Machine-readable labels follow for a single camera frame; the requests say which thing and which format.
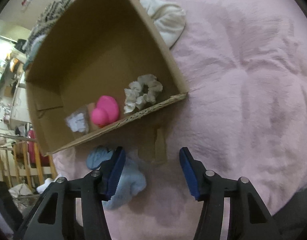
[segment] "blue gripper pad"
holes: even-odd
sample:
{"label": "blue gripper pad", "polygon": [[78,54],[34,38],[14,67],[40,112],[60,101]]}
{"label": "blue gripper pad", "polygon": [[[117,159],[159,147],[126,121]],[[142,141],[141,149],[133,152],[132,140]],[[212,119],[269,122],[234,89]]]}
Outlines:
{"label": "blue gripper pad", "polygon": [[200,185],[203,180],[203,173],[206,169],[202,162],[194,160],[187,147],[182,147],[179,151],[179,161],[185,175],[190,194],[199,200],[201,192]]}
{"label": "blue gripper pad", "polygon": [[104,183],[104,194],[109,201],[116,193],[117,186],[123,167],[126,162],[126,153],[122,147],[118,147],[110,160],[101,163],[103,172],[102,183]]}

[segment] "red garment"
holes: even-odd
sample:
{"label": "red garment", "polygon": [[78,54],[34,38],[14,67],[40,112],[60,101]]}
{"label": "red garment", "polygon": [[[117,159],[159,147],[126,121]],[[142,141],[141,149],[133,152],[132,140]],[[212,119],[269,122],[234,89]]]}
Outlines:
{"label": "red garment", "polygon": [[[30,130],[28,132],[28,137],[30,138],[36,138],[36,135],[34,133],[34,130]],[[30,159],[30,164],[36,164],[36,156],[34,153],[34,142],[28,142],[28,152],[29,152],[29,159]],[[41,161],[41,166],[49,166],[49,158],[44,157],[40,153],[40,161]]]}

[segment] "light blue sock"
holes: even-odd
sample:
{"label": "light blue sock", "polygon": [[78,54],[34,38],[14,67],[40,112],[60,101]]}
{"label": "light blue sock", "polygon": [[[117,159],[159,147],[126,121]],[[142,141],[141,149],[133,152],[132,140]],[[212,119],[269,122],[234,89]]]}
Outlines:
{"label": "light blue sock", "polygon": [[[112,154],[113,151],[108,152],[105,147],[98,146],[92,150],[87,157],[87,167],[99,167],[100,163],[109,160]],[[127,204],[133,196],[144,190],[146,185],[146,178],[139,171],[137,163],[129,158],[126,158],[126,163],[121,173],[116,194],[111,197],[111,200],[102,202],[103,208],[105,210],[114,210],[124,204]]]}

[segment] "dark fabric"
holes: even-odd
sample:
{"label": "dark fabric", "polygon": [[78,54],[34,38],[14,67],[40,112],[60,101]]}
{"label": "dark fabric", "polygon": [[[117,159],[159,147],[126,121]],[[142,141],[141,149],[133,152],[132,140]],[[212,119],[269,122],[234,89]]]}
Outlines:
{"label": "dark fabric", "polygon": [[25,50],[22,49],[22,46],[26,43],[26,40],[18,39],[17,44],[15,45],[15,49],[22,53],[26,53]]}
{"label": "dark fabric", "polygon": [[307,224],[307,189],[297,192],[274,219],[283,240],[295,240]]}

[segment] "white cabinet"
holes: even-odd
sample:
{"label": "white cabinet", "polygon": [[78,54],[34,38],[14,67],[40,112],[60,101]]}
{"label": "white cabinet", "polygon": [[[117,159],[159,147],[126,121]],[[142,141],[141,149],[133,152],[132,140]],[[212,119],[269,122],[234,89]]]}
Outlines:
{"label": "white cabinet", "polygon": [[16,126],[26,124],[30,121],[27,92],[25,88],[17,87],[12,100],[10,126],[15,129]]}

